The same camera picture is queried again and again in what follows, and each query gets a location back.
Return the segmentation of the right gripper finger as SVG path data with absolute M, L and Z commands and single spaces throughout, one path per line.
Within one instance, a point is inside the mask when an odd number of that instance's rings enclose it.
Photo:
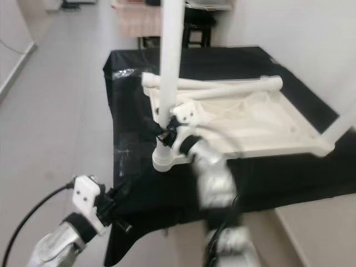
M 152 117 L 147 118 L 147 128 L 155 137 L 157 137 L 159 142 L 164 142 L 167 131 L 162 128 Z

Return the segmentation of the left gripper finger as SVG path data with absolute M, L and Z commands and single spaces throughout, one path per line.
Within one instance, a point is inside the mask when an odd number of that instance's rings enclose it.
M 127 198 L 131 191 L 131 180 L 122 180 L 107 191 L 107 197 L 114 202 Z

